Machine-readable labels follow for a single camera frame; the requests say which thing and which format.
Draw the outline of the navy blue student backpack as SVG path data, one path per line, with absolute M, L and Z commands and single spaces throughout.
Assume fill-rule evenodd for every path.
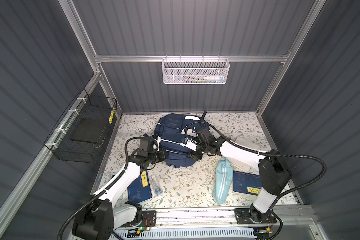
M 209 128 L 205 124 L 206 114 L 205 111 L 199 117 L 170 113 L 159 119 L 154 129 L 154 138 L 160 141 L 160 147 L 168 154 L 165 160 L 167 166 L 187 168 L 196 162 L 187 157 L 191 150 L 182 143 L 182 140 L 186 136 L 195 137 L 196 131 L 200 129 Z

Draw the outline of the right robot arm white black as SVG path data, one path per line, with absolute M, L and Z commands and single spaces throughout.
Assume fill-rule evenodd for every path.
M 271 214 L 280 194 L 292 178 L 284 158 L 276 150 L 262 152 L 241 146 L 225 136 L 219 138 L 204 128 L 195 137 L 186 136 L 181 145 L 190 149 L 190 157 L 199 160 L 203 154 L 219 155 L 250 165 L 259 172 L 260 192 L 246 213 L 255 224 L 262 223 Z

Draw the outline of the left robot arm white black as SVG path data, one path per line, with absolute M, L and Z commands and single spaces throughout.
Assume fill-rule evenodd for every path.
M 126 154 L 124 167 L 65 221 L 57 236 L 59 240 L 70 222 L 73 223 L 73 236 L 83 240 L 107 240 L 122 225 L 137 226 L 141 223 L 141 205 L 128 201 L 116 208 L 116 202 L 130 184 L 148 170 L 149 165 L 165 161 L 168 155 L 160 147 L 160 138 L 144 136 L 137 137 L 137 140 L 140 146 Z

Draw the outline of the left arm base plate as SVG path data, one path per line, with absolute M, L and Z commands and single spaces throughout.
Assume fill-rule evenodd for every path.
M 121 225 L 122 228 L 128 227 L 154 227 L 157 220 L 157 211 L 142 211 L 138 214 L 136 220 L 132 220 L 129 223 Z

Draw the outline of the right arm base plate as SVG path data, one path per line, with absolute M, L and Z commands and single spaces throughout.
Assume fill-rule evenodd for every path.
M 261 213 L 255 208 L 236 208 L 234 215 L 238 224 L 275 224 L 278 222 L 271 210 Z

